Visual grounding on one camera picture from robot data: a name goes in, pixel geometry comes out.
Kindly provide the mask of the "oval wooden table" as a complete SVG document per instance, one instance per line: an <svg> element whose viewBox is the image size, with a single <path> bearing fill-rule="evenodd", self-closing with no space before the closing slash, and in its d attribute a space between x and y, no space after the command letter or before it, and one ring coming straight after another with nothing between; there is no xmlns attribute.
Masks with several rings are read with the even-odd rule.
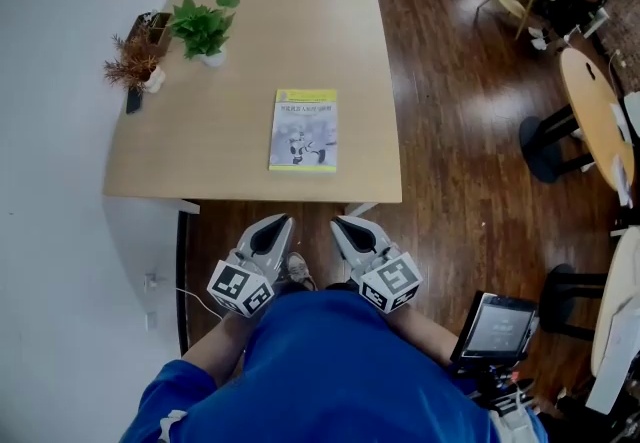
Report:
<svg viewBox="0 0 640 443"><path fill-rule="evenodd" d="M567 98L598 170L616 189L613 162L618 157L627 180L633 183L633 147L622 138L611 108L612 105L619 106L618 99L606 76L588 56L575 48L564 49L559 61Z"/></svg>

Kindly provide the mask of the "light wooden table white legs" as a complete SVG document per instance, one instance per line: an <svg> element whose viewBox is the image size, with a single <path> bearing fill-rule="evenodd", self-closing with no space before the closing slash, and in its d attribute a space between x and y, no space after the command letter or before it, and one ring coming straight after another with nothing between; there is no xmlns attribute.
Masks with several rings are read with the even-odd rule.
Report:
<svg viewBox="0 0 640 443"><path fill-rule="evenodd" d="M389 60L378 0L240 0L222 65L173 40L166 78L122 114L103 192L114 197L354 203L402 199ZM276 93L337 93L335 172L268 167Z"/></svg>

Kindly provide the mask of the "green potted plant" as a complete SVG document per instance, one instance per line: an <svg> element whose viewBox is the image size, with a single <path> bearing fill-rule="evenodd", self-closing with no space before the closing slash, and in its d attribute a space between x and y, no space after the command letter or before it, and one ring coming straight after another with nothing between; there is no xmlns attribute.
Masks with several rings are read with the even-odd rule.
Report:
<svg viewBox="0 0 640 443"><path fill-rule="evenodd" d="M240 0L215 0L216 7L182 0L173 6L169 27L173 37L184 45L184 57L197 59L209 67L219 67L226 60L225 44L229 39Z"/></svg>

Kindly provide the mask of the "pale wooden table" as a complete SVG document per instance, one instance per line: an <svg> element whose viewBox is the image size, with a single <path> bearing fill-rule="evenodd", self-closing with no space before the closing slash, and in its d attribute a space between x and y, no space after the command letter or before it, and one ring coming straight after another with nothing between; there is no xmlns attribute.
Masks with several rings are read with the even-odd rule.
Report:
<svg viewBox="0 0 640 443"><path fill-rule="evenodd" d="M607 275L598 313L592 352L591 373L598 374L614 314L640 292L640 227L630 227L620 237Z"/></svg>

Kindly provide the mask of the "white fabric pouch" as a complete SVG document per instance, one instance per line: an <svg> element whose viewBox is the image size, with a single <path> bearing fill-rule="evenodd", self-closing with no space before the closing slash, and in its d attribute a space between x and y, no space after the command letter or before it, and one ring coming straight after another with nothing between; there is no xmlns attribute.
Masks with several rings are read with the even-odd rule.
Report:
<svg viewBox="0 0 640 443"><path fill-rule="evenodd" d="M491 410L490 418L500 443L540 443L524 406L513 405L506 413Z"/></svg>

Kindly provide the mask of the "person's right forearm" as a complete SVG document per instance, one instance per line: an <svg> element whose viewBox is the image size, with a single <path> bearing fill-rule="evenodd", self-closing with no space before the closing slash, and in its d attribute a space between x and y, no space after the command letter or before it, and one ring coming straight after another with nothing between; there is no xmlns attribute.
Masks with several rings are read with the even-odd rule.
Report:
<svg viewBox="0 0 640 443"><path fill-rule="evenodd" d="M389 327L402 339L443 368L451 365L458 337L409 304L384 316Z"/></svg>

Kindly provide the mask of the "brown patterned rug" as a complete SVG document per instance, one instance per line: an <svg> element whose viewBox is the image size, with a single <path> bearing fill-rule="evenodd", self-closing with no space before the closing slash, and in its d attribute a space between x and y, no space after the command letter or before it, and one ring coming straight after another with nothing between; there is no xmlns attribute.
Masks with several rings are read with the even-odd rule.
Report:
<svg viewBox="0 0 640 443"><path fill-rule="evenodd" d="M605 9L602 43L609 52L620 51L614 64L624 90L640 91L640 0L608 0Z"/></svg>

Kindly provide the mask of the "person's left shoe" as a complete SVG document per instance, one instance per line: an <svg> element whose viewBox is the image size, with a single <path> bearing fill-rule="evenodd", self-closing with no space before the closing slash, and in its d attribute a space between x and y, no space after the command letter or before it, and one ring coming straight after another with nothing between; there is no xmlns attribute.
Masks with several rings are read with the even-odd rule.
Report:
<svg viewBox="0 0 640 443"><path fill-rule="evenodd" d="M310 274L305 259L297 252L290 253L285 260L286 278L310 291L316 291L316 282Z"/></svg>

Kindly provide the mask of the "brown wooden organizer box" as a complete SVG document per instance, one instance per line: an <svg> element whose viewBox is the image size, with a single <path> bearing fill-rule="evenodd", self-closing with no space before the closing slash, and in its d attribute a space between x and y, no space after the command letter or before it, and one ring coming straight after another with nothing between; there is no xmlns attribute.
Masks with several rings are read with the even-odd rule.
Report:
<svg viewBox="0 0 640 443"><path fill-rule="evenodd" d="M169 21L172 14L168 12L150 11L138 15L126 38L129 42L140 31L148 34L148 48L152 54L161 58L166 55L171 42Z"/></svg>

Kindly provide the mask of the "yellow and grey book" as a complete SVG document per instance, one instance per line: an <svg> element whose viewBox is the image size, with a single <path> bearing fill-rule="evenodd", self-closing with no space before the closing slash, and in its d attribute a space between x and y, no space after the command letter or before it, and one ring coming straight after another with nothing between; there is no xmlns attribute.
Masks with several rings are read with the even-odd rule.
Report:
<svg viewBox="0 0 640 443"><path fill-rule="evenodd" d="M278 89L268 168L335 173L337 161L337 91Z"/></svg>

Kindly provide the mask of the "person's left forearm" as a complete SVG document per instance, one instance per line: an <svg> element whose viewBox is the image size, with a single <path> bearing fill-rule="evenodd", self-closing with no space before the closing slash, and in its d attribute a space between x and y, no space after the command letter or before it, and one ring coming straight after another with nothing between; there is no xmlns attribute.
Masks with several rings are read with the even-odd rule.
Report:
<svg viewBox="0 0 640 443"><path fill-rule="evenodd" d="M205 371L220 387L229 381L260 321L229 312L182 356L182 360Z"/></svg>

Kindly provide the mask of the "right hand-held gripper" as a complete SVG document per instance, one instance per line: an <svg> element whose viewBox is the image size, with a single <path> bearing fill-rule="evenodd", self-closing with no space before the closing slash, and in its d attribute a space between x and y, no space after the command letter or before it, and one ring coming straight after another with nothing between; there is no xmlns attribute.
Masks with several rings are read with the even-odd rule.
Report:
<svg viewBox="0 0 640 443"><path fill-rule="evenodd" d="M417 293L423 276L408 252L390 247L383 228L367 219L336 216L330 229L343 265L356 282L359 295L384 314L407 304ZM366 266L366 255L379 256Z"/></svg>

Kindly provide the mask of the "white box device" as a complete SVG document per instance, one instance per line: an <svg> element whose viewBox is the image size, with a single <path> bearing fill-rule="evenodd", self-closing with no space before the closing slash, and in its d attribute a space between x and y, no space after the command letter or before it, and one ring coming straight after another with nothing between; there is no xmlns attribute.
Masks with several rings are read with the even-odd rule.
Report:
<svg viewBox="0 0 640 443"><path fill-rule="evenodd" d="M640 352L640 295L613 316L609 337L586 407L609 414L622 390L631 364Z"/></svg>

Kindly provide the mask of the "brown dried potted plant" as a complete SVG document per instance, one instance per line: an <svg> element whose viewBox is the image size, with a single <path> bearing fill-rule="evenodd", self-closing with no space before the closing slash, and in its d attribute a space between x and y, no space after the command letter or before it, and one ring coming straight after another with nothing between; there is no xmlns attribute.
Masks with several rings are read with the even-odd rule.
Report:
<svg viewBox="0 0 640 443"><path fill-rule="evenodd" d="M116 56L105 61L103 75L110 85L120 85L140 93L157 93L166 80L160 58L153 51L150 30L138 27L130 38L112 36Z"/></svg>

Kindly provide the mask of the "person's blue shirt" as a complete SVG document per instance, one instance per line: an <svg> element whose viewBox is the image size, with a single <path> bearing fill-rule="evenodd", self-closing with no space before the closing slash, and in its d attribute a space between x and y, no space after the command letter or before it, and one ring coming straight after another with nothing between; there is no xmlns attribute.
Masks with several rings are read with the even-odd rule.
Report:
<svg viewBox="0 0 640 443"><path fill-rule="evenodd" d="M121 443L500 443L486 409L345 290L288 293L218 387L182 358L145 389Z"/></svg>

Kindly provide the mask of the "black monitor mount rig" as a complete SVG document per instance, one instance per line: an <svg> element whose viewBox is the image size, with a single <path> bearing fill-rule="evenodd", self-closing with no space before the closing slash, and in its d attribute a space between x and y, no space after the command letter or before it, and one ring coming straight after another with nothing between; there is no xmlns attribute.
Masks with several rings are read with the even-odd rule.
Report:
<svg viewBox="0 0 640 443"><path fill-rule="evenodd" d="M452 364L449 372L467 398L501 417L530 407L534 400L530 395L533 380L520 379L512 367Z"/></svg>

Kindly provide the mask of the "black table pedestal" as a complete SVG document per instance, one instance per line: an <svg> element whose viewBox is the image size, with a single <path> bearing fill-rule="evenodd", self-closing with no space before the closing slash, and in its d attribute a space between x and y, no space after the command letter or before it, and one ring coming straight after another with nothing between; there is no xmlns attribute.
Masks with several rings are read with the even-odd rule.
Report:
<svg viewBox="0 0 640 443"><path fill-rule="evenodd" d="M523 158L531 174L543 183L554 183L560 176L594 162L590 152L565 160L559 141L578 129L570 104L549 117L525 118L519 127L519 142Z"/></svg>
<svg viewBox="0 0 640 443"><path fill-rule="evenodd" d="M604 295L606 273L577 273L569 264L553 268L546 277L539 302L540 327L547 333L592 341L595 330L568 323L575 300L598 299Z"/></svg>

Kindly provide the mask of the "black framed monitor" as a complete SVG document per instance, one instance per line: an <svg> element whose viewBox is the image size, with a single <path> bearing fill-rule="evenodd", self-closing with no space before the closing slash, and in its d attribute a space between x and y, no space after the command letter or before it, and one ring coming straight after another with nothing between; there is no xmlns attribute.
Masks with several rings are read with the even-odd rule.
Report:
<svg viewBox="0 0 640 443"><path fill-rule="evenodd" d="M535 302L477 291L450 360L465 366L514 366L536 331Z"/></svg>

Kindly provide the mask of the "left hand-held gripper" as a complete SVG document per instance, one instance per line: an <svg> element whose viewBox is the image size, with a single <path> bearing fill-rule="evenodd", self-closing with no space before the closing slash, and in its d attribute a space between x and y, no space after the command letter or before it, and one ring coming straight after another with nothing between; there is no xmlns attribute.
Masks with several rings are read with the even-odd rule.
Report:
<svg viewBox="0 0 640 443"><path fill-rule="evenodd" d="M289 252L294 219L284 213L250 225L225 260L219 260L207 292L229 311L252 318L274 297L273 284Z"/></svg>

